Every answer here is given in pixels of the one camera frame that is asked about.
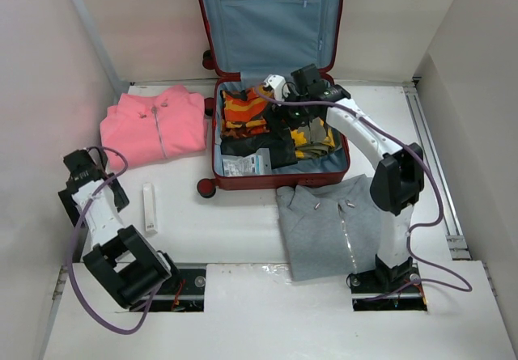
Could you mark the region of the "black leather pouch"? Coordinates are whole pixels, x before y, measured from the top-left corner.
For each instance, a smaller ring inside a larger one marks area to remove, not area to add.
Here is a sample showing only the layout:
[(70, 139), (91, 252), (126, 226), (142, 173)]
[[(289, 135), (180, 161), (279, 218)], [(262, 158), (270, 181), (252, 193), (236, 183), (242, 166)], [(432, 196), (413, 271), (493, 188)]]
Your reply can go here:
[(279, 140), (271, 132), (241, 139), (222, 139), (220, 144), (223, 155), (247, 156), (260, 148), (270, 150), (271, 168), (286, 167), (298, 162), (295, 157), (295, 144), (291, 138), (290, 127), (287, 125), (287, 139)]

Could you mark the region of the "white slim tube box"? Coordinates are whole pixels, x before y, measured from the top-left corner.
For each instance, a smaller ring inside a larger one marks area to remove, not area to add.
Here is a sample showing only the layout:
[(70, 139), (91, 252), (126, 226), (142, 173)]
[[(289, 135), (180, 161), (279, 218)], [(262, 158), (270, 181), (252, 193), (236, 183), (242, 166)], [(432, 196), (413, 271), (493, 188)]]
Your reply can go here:
[(155, 186), (152, 183), (147, 182), (142, 186), (142, 199), (145, 231), (148, 235), (156, 235), (158, 233), (158, 222), (156, 213)]

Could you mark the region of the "green yellow camouflage garment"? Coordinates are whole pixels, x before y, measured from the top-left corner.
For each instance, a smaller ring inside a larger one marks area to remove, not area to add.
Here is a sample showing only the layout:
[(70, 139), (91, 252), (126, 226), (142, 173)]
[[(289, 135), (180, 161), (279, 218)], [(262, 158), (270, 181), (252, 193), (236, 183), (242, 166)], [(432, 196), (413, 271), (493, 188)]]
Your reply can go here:
[(298, 160), (319, 159), (330, 155), (339, 145), (333, 131), (319, 117), (291, 130), (291, 138), (295, 144), (295, 157)]

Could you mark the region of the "red suitcase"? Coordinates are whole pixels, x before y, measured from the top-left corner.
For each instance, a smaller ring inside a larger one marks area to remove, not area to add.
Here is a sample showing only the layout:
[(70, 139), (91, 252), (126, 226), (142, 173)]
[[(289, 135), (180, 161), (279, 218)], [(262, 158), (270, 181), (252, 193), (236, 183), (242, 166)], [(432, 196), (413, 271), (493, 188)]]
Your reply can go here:
[(282, 75), (290, 87), (291, 73), (315, 64), (329, 85), (333, 67), (343, 0), (198, 0), (210, 47), (202, 64), (218, 75), (212, 97), (205, 107), (211, 118), (211, 166), (213, 176), (199, 180), (197, 191), (204, 198), (218, 189), (246, 190), (305, 185), (336, 184), (348, 172), (350, 151), (346, 138), (331, 128), (339, 147), (319, 159), (271, 168), (269, 175), (227, 177), (223, 174), (221, 90), (252, 88), (270, 74)]

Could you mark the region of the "orange camouflage garment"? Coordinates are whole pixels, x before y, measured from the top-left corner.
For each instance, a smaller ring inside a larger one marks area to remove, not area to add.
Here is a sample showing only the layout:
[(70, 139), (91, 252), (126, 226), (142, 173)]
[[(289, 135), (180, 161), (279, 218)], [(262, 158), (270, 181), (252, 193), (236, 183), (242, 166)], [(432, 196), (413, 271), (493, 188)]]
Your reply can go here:
[(269, 133), (265, 118), (270, 102), (252, 88), (242, 91), (221, 90), (223, 117), (221, 138), (241, 139)]

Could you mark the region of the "grey zip hoodie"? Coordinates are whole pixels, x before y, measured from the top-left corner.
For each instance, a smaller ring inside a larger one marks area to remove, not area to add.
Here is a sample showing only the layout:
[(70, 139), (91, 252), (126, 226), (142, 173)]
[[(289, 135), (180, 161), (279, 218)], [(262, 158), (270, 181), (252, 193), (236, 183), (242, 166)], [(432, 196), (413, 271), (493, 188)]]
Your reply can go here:
[(371, 179), (355, 176), (319, 188), (276, 191), (279, 226), (295, 282), (371, 271), (380, 246), (381, 211)]

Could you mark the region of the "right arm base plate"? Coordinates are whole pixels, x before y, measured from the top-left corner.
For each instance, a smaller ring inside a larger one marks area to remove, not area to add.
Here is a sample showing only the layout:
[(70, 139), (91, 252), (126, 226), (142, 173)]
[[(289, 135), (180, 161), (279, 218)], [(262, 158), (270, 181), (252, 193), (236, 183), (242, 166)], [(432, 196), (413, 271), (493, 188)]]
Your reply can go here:
[(383, 285), (373, 271), (350, 274), (353, 311), (427, 311), (427, 301), (416, 271)]

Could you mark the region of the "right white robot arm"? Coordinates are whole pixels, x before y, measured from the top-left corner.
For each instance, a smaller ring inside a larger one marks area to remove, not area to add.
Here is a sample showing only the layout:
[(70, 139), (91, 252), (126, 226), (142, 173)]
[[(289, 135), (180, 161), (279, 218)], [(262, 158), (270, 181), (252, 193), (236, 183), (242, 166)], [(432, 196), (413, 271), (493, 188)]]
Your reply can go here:
[(291, 122), (320, 117), (352, 141), (374, 169), (369, 193), (382, 212), (374, 280), (381, 289), (393, 290), (413, 268), (410, 222), (424, 189), (422, 148), (383, 131), (345, 88), (327, 84), (314, 65), (292, 72), (291, 77), (293, 87), (279, 74), (268, 75), (261, 84), (260, 91), (273, 108)]

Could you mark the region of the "pink zip hoodie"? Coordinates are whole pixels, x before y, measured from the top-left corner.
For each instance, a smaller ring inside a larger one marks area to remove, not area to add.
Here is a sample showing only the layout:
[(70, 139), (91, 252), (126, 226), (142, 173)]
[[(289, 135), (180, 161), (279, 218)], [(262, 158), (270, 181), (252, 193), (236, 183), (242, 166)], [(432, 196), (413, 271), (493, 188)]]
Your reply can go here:
[(182, 85), (159, 95), (124, 93), (100, 123), (100, 139), (141, 167), (206, 149), (205, 98)]

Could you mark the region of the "white wet wipes packet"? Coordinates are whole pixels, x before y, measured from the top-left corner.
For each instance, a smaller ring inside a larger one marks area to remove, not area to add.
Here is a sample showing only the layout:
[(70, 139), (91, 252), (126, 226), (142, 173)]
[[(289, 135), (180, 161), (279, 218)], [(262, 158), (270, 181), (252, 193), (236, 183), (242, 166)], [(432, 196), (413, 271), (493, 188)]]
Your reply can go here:
[(263, 176), (271, 173), (270, 150), (260, 148), (255, 153), (241, 157), (222, 156), (223, 174), (227, 177)]

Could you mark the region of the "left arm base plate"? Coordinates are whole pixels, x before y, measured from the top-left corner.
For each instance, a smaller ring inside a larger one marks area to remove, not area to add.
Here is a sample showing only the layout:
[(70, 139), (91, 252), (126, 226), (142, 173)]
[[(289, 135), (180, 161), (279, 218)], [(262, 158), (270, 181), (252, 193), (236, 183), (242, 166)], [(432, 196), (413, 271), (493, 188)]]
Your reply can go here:
[(149, 312), (203, 312), (206, 265), (179, 264), (180, 276), (168, 279), (151, 302)]

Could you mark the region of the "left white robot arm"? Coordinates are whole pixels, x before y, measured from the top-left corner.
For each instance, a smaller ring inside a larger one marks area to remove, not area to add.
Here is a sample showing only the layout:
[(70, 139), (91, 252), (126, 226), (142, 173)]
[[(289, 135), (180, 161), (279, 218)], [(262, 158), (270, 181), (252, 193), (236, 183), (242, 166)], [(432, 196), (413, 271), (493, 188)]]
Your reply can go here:
[(106, 173), (86, 149), (66, 155), (70, 176), (58, 193), (73, 225), (86, 227), (90, 247), (83, 263), (115, 302), (131, 308), (155, 288), (174, 291), (182, 281), (168, 254), (155, 250), (119, 213), (130, 203), (113, 173)]

